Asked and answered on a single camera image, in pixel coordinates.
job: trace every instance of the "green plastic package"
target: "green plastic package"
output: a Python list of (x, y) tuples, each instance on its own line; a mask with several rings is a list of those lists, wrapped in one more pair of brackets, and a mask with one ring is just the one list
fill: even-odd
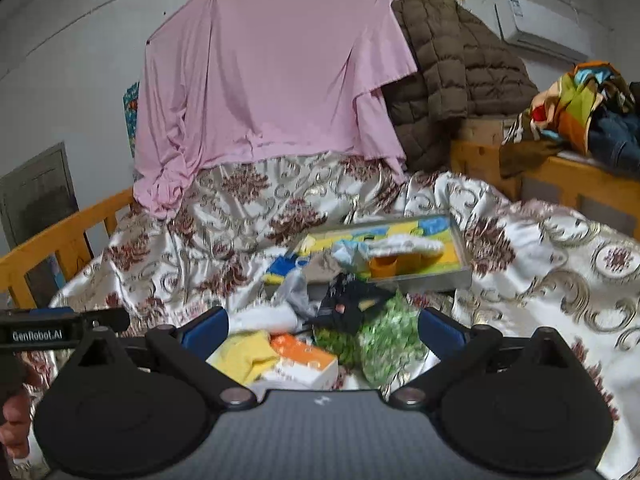
[(418, 314), (420, 309), (396, 292), (356, 335), (319, 328), (314, 330), (316, 345), (337, 356), (341, 365), (360, 368), (373, 388), (383, 388), (405, 366), (428, 353), (418, 337)]

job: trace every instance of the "puffer jacket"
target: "puffer jacket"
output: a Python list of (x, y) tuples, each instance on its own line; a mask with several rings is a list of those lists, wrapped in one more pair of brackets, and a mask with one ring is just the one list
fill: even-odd
[(418, 72), (383, 87), (410, 171), (449, 162), (465, 118), (521, 113), (538, 93), (522, 60), (455, 0), (398, 0), (392, 9)]

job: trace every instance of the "door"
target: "door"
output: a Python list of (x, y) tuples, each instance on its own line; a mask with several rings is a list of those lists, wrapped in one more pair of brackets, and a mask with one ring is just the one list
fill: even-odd
[[(62, 142), (0, 178), (0, 219), (11, 249), (75, 211), (78, 204)], [(27, 283), (38, 306), (47, 306), (58, 290), (46, 261), (28, 272)]]

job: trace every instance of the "bunched pink fabric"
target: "bunched pink fabric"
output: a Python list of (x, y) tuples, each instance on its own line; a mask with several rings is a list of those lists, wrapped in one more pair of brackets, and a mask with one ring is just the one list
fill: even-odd
[(380, 87), (416, 71), (393, 0), (190, 0), (150, 38), (136, 199), (172, 218), (198, 170), (334, 151), (404, 152)]

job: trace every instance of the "air conditioner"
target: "air conditioner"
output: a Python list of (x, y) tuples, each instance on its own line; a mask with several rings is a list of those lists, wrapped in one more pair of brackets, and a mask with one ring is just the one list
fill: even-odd
[(593, 57), (589, 35), (575, 20), (527, 0), (503, 0), (495, 12), (509, 44), (576, 63)]

